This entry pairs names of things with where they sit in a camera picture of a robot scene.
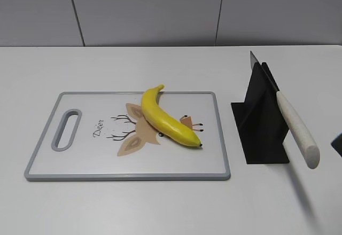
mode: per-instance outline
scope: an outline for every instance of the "wooden knife handle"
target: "wooden knife handle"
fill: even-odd
[[[280,91],[277,92],[277,102],[280,112],[283,114],[287,126],[305,159],[306,165],[311,169],[315,169],[320,162],[320,150],[314,138],[300,116]]]

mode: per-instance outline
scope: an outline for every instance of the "banana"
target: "banana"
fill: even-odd
[[[192,129],[175,120],[158,106],[157,96],[163,88],[164,85],[161,84],[144,92],[141,108],[145,119],[151,126],[180,144],[192,147],[202,146]]]

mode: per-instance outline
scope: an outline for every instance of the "banana tip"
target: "banana tip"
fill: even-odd
[[[159,86],[157,86],[158,90],[162,90],[165,86],[163,84],[160,84]]]

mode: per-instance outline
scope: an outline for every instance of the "deer antler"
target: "deer antler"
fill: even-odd
[[[124,123],[132,123],[132,124],[136,124],[136,122],[132,121],[129,116],[127,115],[118,115],[118,117],[111,117],[111,119],[114,119],[114,121],[116,120],[120,120],[120,119],[126,119],[128,121],[125,121]]]
[[[117,135],[112,135],[106,138],[113,138],[113,140],[124,140],[127,136],[129,136],[132,132],[135,132],[135,130],[132,130],[131,132],[122,132],[123,136],[117,136]]]

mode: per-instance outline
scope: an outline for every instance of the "tabletop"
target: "tabletop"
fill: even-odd
[[[266,61],[321,150],[309,169],[289,132],[289,164],[246,164],[231,102],[250,50]],[[341,234],[342,46],[0,48],[1,234]],[[213,91],[227,181],[28,182],[25,167],[63,91]]]

